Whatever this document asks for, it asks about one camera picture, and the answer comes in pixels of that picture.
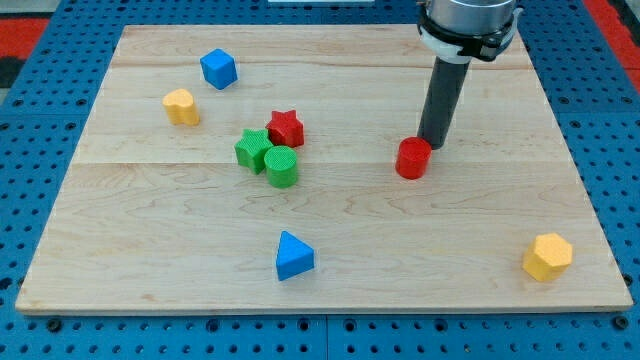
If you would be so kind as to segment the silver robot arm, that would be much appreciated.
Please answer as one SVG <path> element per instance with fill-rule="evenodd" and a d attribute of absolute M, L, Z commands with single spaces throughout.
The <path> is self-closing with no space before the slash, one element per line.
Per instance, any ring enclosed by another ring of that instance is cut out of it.
<path fill-rule="evenodd" d="M 417 28 L 442 61 L 492 62 L 510 46 L 522 12 L 515 0 L 430 0 L 419 6 Z"/>

